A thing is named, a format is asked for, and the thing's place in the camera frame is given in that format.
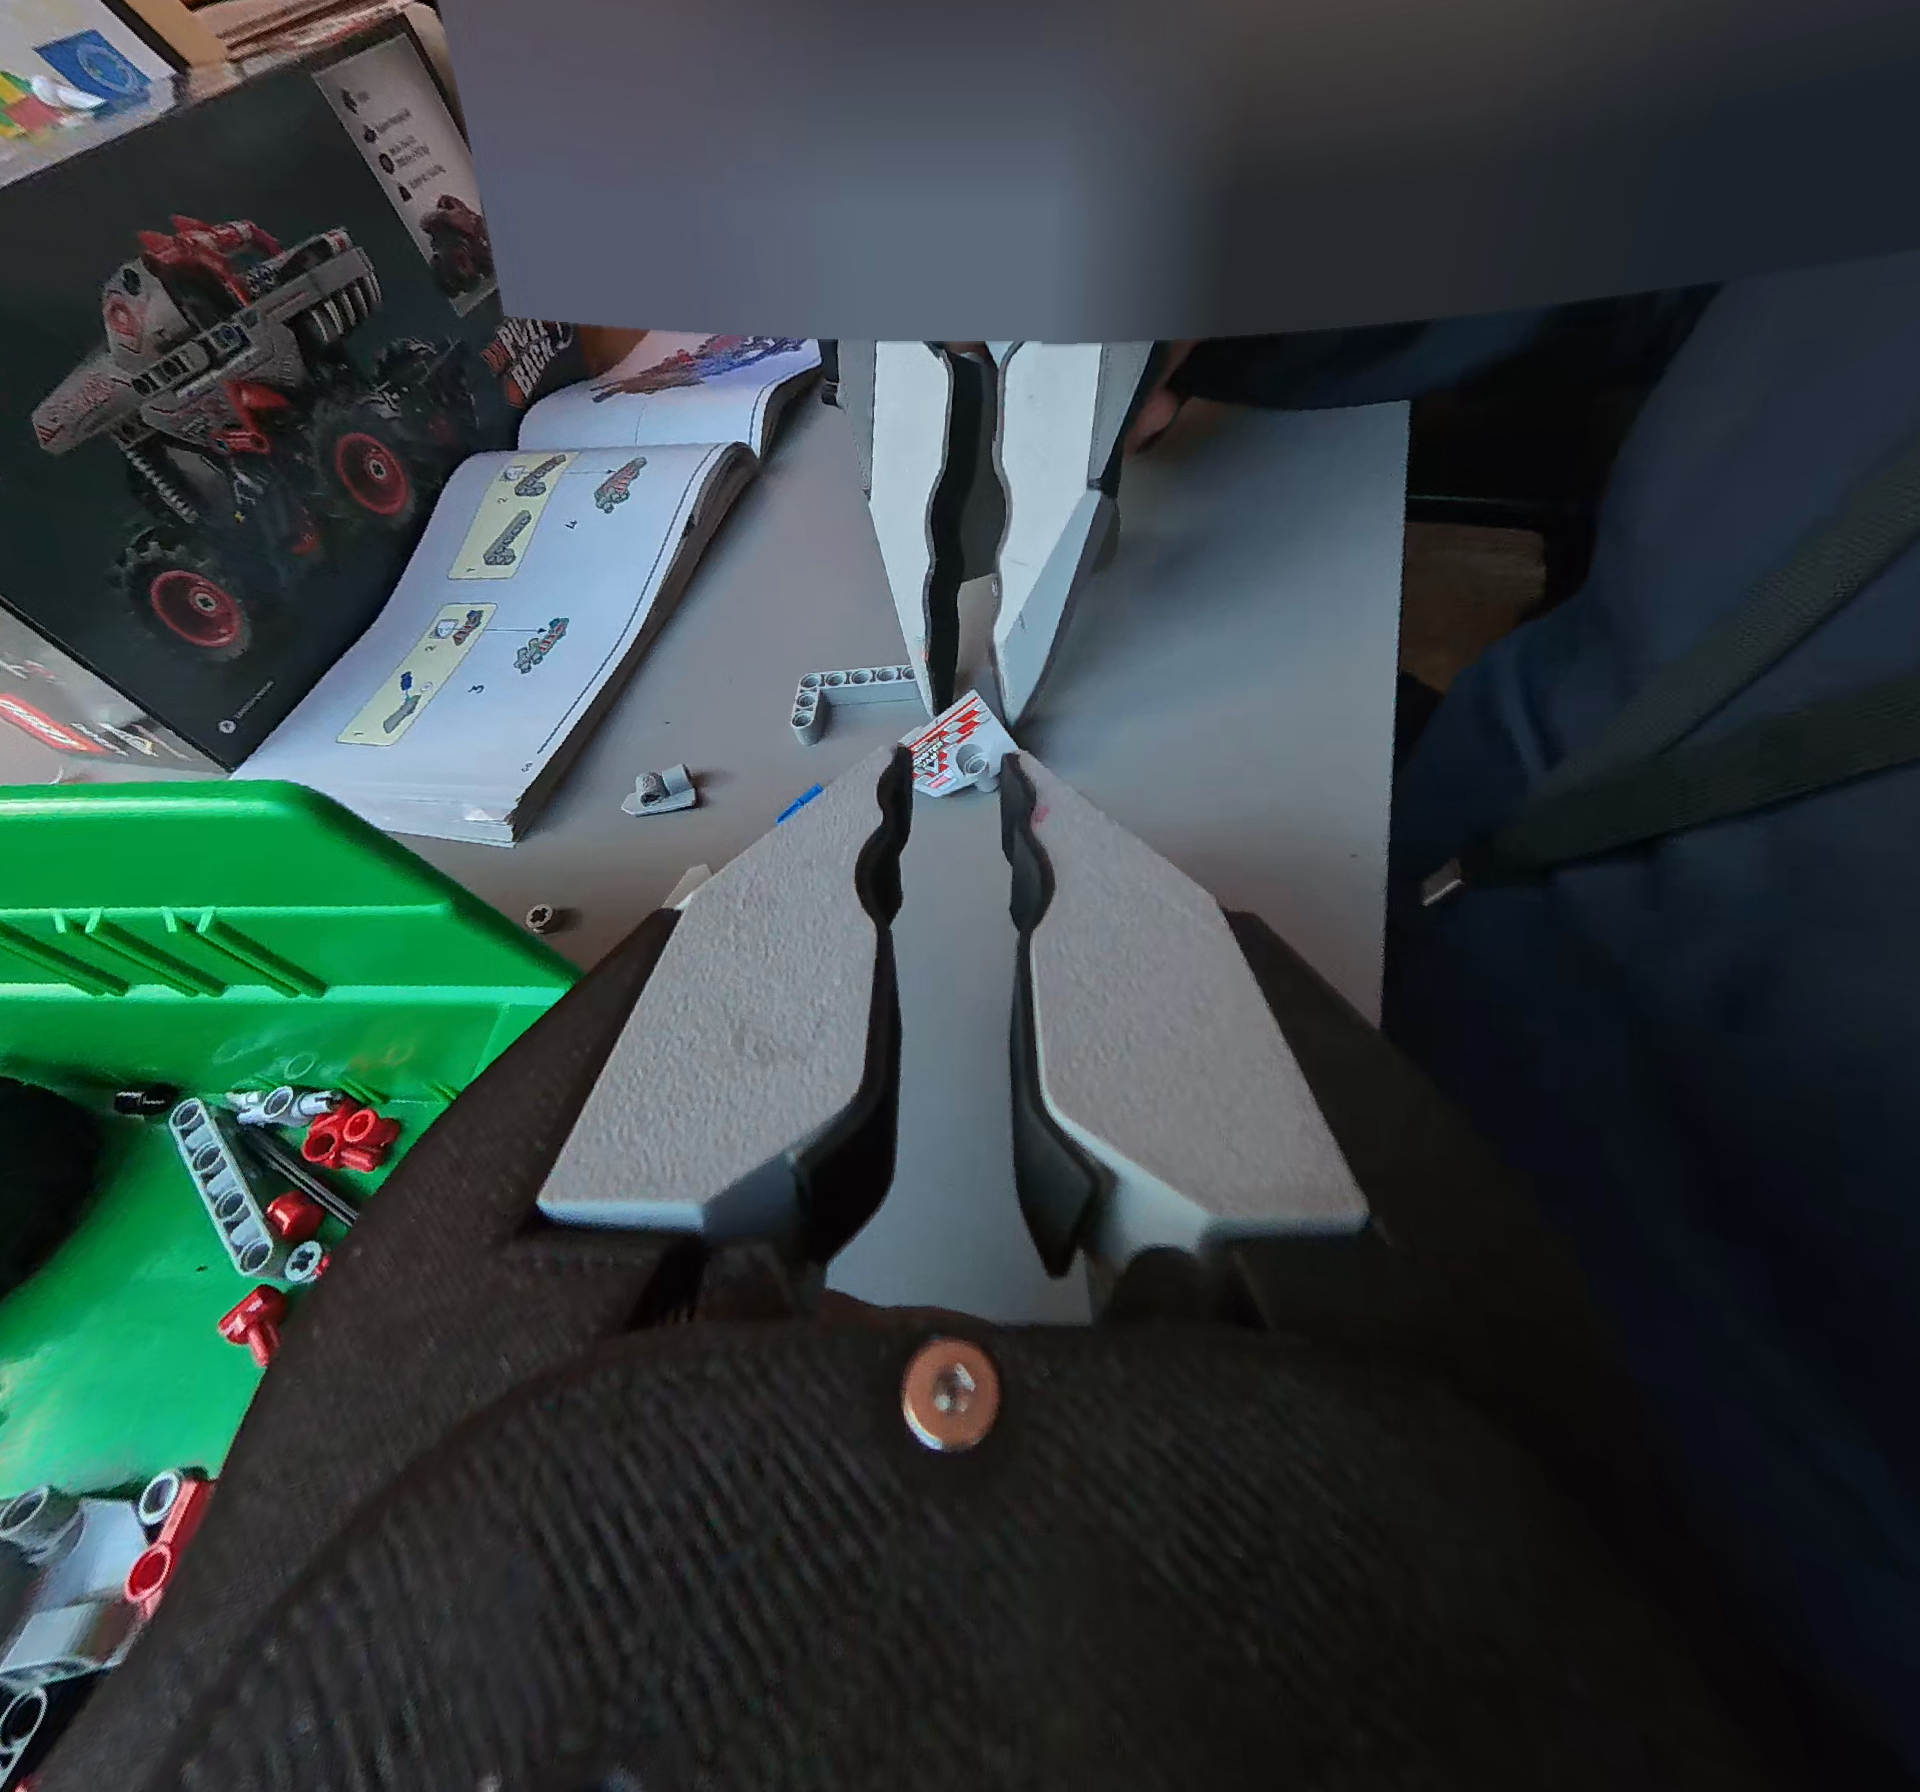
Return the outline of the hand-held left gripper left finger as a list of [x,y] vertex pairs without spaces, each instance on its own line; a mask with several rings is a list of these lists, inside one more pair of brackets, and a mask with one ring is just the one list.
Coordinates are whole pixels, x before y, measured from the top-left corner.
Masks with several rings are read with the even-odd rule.
[[693,893],[539,1196],[565,1228],[765,1240],[825,1265],[897,1173],[903,747]]

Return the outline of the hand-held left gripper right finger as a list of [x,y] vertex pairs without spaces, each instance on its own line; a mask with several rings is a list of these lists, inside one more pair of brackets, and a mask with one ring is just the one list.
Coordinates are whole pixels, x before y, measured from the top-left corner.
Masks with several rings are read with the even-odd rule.
[[1002,764],[1000,808],[1015,1176],[1048,1273],[1367,1228],[1217,899],[1029,754]]

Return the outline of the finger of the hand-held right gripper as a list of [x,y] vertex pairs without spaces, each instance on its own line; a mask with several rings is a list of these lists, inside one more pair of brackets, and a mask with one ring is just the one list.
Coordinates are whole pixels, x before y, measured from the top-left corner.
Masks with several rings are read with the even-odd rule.
[[1118,453],[1154,347],[1009,341],[989,348],[1003,499],[992,654],[1002,714],[1019,729],[1113,524]]
[[993,407],[995,362],[986,344],[875,344],[868,506],[928,707],[958,695],[969,514]]

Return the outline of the grey red printed lego panel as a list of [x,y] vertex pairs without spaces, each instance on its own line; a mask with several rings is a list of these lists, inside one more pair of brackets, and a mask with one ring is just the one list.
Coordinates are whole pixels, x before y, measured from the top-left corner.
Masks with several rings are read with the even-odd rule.
[[967,692],[903,746],[917,793],[931,798],[995,794],[1003,761],[1021,751],[979,690]]

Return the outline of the grey angled lego beam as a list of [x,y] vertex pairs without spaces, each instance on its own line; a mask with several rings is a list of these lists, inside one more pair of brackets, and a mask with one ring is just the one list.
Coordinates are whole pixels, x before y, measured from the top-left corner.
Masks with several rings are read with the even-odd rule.
[[854,707],[912,704],[923,708],[925,695],[910,665],[872,665],[831,669],[799,677],[792,729],[802,746],[817,746],[833,718]]

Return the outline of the black lego axle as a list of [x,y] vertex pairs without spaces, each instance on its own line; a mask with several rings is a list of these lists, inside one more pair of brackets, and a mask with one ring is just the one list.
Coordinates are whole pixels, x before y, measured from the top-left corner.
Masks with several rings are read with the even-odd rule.
[[243,1147],[254,1159],[256,1164],[262,1164],[284,1188],[291,1188],[328,1216],[332,1216],[344,1228],[354,1228],[357,1221],[357,1205],[332,1188],[323,1181],[317,1168],[307,1167],[298,1160],[269,1129],[240,1124],[236,1135]]

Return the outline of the lego instruction booklet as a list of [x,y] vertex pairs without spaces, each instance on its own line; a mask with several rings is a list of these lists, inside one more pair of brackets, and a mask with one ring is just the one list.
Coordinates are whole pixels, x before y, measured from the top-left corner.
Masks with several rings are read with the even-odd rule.
[[820,343],[644,337],[462,461],[367,631],[237,780],[406,838],[515,844],[756,480]]

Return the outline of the grey straight lego beam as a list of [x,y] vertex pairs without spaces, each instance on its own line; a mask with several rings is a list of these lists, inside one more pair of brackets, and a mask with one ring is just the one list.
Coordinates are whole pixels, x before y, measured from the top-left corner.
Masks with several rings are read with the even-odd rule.
[[290,1243],[269,1221],[266,1197],[223,1116],[191,1094],[169,1111],[165,1127],[233,1272],[252,1283],[284,1283]]

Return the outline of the black lego set box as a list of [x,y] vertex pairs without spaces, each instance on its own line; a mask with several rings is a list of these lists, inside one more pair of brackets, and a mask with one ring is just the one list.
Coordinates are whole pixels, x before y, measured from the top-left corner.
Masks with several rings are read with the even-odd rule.
[[587,375],[502,306],[428,20],[4,188],[4,731],[69,765],[236,770]]

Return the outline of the grey red lego assembly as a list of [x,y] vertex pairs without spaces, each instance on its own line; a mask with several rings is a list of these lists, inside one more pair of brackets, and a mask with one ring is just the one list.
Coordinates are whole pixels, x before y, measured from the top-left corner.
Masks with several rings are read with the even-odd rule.
[[15,1767],[157,1613],[218,1484],[156,1474],[135,1499],[42,1484],[4,1502],[3,1752]]

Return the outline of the green plastic bin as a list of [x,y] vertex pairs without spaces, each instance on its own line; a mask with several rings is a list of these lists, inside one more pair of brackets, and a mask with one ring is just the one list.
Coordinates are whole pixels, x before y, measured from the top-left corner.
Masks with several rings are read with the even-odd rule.
[[[262,1283],[229,1265],[165,1116],[111,1094],[205,1098],[270,1201],[290,1188],[228,1092],[342,1091],[400,1121],[377,1174],[312,1167],[359,1214],[578,971],[284,783],[4,790],[3,872],[4,1502],[216,1481],[265,1372],[218,1320]],[[301,1160],[304,1134],[269,1131]]]

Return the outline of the person's navy clothing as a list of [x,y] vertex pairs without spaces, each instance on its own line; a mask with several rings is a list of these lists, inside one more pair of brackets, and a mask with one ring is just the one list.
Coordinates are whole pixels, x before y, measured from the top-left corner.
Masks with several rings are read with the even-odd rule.
[[1916,716],[1916,372],[1915,250],[1720,289],[1391,848],[1390,1024],[1570,1232],[1831,1788],[1916,1788],[1916,761],[1678,783]]

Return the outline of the white printed box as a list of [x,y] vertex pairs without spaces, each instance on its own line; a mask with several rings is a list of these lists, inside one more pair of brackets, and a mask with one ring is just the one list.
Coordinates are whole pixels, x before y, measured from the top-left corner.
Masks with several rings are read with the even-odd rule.
[[228,49],[180,0],[3,0],[3,186],[180,110]]

